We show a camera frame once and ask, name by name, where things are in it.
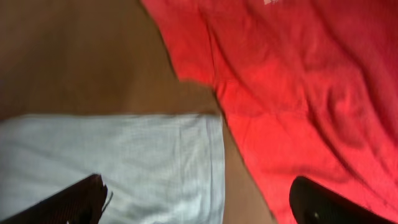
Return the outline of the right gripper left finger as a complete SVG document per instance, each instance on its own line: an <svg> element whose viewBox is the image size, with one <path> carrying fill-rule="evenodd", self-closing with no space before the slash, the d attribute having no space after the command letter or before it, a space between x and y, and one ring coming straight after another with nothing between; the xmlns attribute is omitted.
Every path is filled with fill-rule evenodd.
<svg viewBox="0 0 398 224"><path fill-rule="evenodd" d="M107 196L102 176L92 174L1 224L98 224Z"/></svg>

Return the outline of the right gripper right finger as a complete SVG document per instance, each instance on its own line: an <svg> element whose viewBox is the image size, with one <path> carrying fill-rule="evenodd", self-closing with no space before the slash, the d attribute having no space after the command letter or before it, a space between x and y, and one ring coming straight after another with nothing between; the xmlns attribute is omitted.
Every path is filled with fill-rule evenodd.
<svg viewBox="0 0 398 224"><path fill-rule="evenodd" d="M289 204L298 224L393 224L304 176L292 182Z"/></svg>

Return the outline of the light blue t-shirt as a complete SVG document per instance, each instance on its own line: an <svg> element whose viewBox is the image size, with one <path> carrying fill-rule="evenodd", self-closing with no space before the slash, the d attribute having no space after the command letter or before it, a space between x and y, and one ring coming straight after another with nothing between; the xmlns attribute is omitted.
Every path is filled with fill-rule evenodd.
<svg viewBox="0 0 398 224"><path fill-rule="evenodd" d="M113 197L101 223L221 223L217 116L44 116L1 123L1 218L99 174Z"/></svg>

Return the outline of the red t-shirt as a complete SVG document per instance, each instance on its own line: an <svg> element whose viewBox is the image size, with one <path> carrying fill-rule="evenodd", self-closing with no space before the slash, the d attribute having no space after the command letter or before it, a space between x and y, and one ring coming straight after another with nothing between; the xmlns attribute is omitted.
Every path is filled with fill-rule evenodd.
<svg viewBox="0 0 398 224"><path fill-rule="evenodd" d="M280 223L305 175L397 220L396 0L145 0L181 80L214 89Z"/></svg>

